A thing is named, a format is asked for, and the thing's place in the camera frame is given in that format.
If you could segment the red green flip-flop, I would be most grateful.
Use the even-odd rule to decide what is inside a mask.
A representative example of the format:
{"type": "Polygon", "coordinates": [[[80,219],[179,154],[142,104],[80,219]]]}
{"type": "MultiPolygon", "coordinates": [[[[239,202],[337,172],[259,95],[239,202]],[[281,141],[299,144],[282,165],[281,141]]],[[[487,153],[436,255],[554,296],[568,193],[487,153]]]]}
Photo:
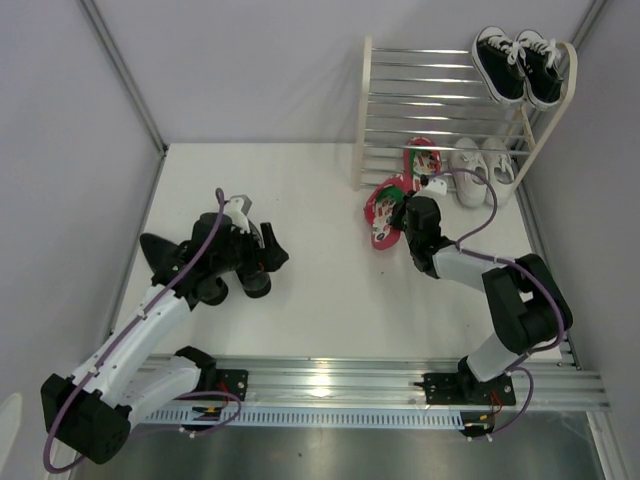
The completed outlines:
{"type": "Polygon", "coordinates": [[[395,174],[382,182],[363,207],[365,221],[371,228],[371,245],[375,250],[393,247],[400,231],[391,225],[394,207],[404,198],[406,182],[403,174],[395,174]]]}
{"type": "Polygon", "coordinates": [[[428,138],[417,136],[408,140],[403,150],[405,189],[418,191],[421,189],[421,177],[441,170],[442,162],[438,150],[423,150],[423,147],[434,147],[435,143],[428,138]]]}

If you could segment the white sneaker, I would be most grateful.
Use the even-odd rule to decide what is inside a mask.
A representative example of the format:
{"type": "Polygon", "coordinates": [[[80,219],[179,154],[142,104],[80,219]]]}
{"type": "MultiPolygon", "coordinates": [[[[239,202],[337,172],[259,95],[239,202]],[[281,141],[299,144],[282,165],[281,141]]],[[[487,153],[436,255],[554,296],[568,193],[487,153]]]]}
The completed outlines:
{"type": "Polygon", "coordinates": [[[498,138],[487,138],[482,144],[487,179],[496,194],[497,206],[504,206],[512,194],[515,181],[513,163],[504,142],[498,138]]]}
{"type": "Polygon", "coordinates": [[[449,169],[453,172],[459,201],[466,207],[476,208],[485,201],[487,165],[478,145],[470,138],[456,141],[451,152],[449,169]]]}

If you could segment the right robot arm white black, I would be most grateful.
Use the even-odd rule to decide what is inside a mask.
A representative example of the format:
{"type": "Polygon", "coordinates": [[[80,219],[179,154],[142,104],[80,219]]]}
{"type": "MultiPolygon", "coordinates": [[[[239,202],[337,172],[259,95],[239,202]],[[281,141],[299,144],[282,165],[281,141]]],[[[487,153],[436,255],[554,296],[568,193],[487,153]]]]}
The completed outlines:
{"type": "Polygon", "coordinates": [[[506,373],[529,355],[563,341],[572,312],[544,260],[508,260],[464,249],[444,236],[436,201],[417,194],[393,208],[391,226],[404,234],[418,271],[483,293],[494,333],[463,357],[454,374],[426,374],[418,384],[432,405],[487,405],[496,394],[513,406],[506,373]]]}

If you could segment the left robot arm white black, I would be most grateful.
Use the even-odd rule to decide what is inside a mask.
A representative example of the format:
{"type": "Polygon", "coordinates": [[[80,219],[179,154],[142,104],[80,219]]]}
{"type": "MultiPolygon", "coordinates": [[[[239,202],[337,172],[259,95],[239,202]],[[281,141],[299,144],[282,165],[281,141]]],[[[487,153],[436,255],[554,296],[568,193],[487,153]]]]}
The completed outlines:
{"type": "Polygon", "coordinates": [[[152,233],[139,242],[153,276],[136,312],[69,376],[53,374],[41,387],[47,440],[95,464],[110,461],[142,420],[174,399],[243,399],[216,359],[192,346],[145,379],[134,376],[198,305],[226,299],[225,274],[235,273],[244,293],[258,299],[269,294],[271,273],[289,259],[272,225],[255,225],[242,212],[201,215],[180,244],[152,233]]]}

